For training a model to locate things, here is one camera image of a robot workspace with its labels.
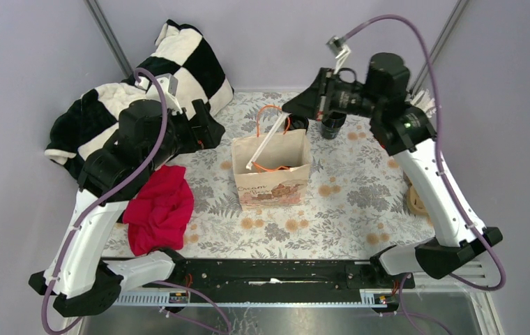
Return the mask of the stack of black lids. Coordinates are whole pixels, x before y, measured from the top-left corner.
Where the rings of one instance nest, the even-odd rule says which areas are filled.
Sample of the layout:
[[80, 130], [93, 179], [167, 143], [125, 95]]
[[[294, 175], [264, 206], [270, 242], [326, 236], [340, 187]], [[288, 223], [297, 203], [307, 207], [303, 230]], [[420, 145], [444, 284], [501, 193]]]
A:
[[289, 115], [286, 121], [286, 128], [288, 131], [294, 131], [299, 129], [308, 130], [309, 119], [305, 117], [300, 117], [297, 115]]

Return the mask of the peach paper bag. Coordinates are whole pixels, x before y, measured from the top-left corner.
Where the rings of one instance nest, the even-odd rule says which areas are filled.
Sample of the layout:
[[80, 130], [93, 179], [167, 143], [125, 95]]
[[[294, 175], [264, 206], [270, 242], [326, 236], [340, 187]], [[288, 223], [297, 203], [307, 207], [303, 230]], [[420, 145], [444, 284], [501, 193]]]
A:
[[[269, 109], [282, 112], [278, 106], [265, 105], [258, 111], [256, 121]], [[286, 121], [251, 170], [245, 166], [267, 133], [257, 123], [254, 135], [232, 140], [232, 169], [244, 211], [298, 205], [305, 200], [312, 166], [310, 140], [304, 129], [288, 131]]]

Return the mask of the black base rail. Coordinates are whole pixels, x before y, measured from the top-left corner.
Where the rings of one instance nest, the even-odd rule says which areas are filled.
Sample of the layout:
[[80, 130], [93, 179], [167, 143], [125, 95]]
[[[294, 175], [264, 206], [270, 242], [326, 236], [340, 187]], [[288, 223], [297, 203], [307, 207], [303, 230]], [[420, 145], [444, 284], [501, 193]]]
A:
[[166, 280], [218, 304], [359, 303], [362, 290], [390, 294], [400, 283], [368, 261], [209, 258], [177, 261]]

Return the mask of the brown cardboard cup carrier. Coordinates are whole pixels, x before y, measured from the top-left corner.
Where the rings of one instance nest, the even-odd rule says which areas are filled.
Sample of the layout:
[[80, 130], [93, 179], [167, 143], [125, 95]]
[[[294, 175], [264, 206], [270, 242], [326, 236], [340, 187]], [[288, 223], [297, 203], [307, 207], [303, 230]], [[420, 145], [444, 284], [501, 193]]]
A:
[[417, 194], [413, 185], [410, 185], [406, 192], [406, 204], [411, 213], [419, 216], [429, 216], [423, 201]]

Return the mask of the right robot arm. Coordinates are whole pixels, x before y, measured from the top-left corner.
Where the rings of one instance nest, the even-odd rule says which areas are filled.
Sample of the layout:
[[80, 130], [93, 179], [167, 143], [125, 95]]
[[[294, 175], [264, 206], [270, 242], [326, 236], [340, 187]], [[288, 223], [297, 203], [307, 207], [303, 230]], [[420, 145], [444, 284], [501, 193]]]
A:
[[402, 168], [423, 201], [434, 236], [374, 255], [369, 277], [380, 288], [406, 272], [443, 278], [503, 239], [500, 229], [487, 227], [448, 177], [444, 157], [436, 151], [436, 130], [426, 114], [406, 100], [409, 78], [400, 56], [381, 52], [372, 56], [364, 82], [347, 82], [339, 71], [321, 68], [305, 91], [282, 106], [291, 115], [316, 121], [334, 113], [369, 119], [374, 139]]

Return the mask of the stack of black cups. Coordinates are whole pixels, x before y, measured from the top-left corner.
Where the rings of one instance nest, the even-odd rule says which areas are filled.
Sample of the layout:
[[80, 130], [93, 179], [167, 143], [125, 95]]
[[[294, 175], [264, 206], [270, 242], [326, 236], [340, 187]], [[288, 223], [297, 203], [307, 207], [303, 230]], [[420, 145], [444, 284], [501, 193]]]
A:
[[332, 112], [321, 122], [321, 136], [327, 140], [335, 139], [346, 121], [347, 115]]

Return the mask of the single white paper straw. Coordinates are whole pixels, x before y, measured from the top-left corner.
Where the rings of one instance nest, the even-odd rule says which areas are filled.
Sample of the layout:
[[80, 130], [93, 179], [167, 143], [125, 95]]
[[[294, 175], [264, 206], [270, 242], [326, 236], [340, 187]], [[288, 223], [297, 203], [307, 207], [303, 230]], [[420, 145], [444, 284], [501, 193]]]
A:
[[256, 163], [256, 160], [259, 158], [267, 144], [271, 141], [274, 134], [278, 131], [279, 127], [285, 123], [285, 120], [288, 118], [289, 113], [281, 112], [280, 116], [277, 118], [275, 123], [272, 125], [270, 131], [266, 134], [265, 138], [261, 141], [257, 149], [255, 150], [254, 154], [246, 164], [245, 168], [247, 170], [251, 170], [253, 165]]

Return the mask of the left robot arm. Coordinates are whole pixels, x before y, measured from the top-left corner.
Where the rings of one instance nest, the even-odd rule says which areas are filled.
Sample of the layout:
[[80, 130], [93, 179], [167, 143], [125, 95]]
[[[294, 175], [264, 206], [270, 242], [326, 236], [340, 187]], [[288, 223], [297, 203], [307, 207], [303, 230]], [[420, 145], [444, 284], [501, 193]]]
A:
[[155, 281], [176, 287], [186, 269], [170, 247], [138, 258], [106, 262], [105, 242], [152, 172], [179, 154], [216, 148], [225, 134], [201, 100], [195, 114], [137, 100], [118, 118], [117, 131], [84, 162], [70, 225], [52, 264], [32, 274], [29, 285], [52, 300], [64, 317], [98, 315], [126, 292]]

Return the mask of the white paper straws bundle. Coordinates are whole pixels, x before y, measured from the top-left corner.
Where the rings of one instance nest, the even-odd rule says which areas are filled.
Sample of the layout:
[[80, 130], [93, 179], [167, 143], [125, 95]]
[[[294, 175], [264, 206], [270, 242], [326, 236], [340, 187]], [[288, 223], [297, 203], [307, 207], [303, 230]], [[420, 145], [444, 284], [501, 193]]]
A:
[[421, 90], [417, 94], [412, 96], [410, 99], [410, 103], [414, 107], [417, 107], [418, 109], [422, 110], [430, 119], [435, 115], [437, 111], [435, 99], [429, 89]]

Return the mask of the floral tablecloth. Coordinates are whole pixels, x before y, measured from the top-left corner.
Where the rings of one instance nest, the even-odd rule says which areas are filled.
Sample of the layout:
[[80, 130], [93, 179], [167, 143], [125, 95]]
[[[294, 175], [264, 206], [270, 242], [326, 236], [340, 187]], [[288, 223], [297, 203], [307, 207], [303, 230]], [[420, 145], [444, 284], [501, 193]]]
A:
[[428, 218], [411, 213], [398, 164], [373, 140], [365, 119], [350, 117], [333, 140], [310, 124], [312, 167], [303, 204], [242, 210], [232, 171], [231, 143], [263, 130], [291, 92], [239, 92], [216, 119], [220, 146], [174, 159], [186, 168], [195, 209], [184, 234], [187, 258], [366, 259], [391, 245], [434, 234]]

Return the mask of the red cloth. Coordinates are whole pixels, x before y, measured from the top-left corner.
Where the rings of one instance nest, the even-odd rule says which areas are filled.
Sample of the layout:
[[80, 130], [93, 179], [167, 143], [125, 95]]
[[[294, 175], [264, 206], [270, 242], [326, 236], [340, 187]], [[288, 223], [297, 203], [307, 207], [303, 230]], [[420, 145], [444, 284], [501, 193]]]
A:
[[129, 201], [122, 221], [128, 226], [133, 255], [141, 256], [157, 248], [183, 248], [183, 236], [195, 204], [185, 174], [183, 166], [164, 165]]

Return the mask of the black white checkered blanket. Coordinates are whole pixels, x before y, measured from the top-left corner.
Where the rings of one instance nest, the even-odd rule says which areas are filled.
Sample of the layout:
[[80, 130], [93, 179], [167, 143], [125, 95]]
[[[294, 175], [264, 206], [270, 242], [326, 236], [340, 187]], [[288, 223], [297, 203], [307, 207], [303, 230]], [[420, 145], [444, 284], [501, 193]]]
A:
[[[171, 74], [179, 81], [176, 98], [189, 119], [195, 115], [194, 100], [206, 103], [212, 117], [232, 101], [234, 90], [199, 29], [167, 20], [155, 46], [155, 52], [140, 67], [155, 77]], [[45, 157], [78, 178], [88, 156], [116, 139], [120, 113], [131, 103], [147, 99], [145, 91], [135, 87], [135, 80], [131, 75], [121, 82], [102, 84], [82, 94], [54, 122]], [[165, 141], [154, 160], [156, 165], [173, 156], [168, 147], [171, 143], [176, 144], [172, 115], [167, 121]], [[174, 155], [192, 152], [196, 151], [176, 148]]]

